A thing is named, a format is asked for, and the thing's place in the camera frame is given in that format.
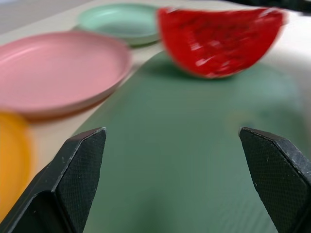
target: red watermelon flesh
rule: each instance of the red watermelon flesh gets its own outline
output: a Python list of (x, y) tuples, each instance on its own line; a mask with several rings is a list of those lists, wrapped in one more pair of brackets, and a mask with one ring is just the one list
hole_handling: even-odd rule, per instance
[(205, 78), (240, 72), (257, 62), (284, 24), (276, 8), (207, 12), (160, 8), (159, 28), (172, 59)]

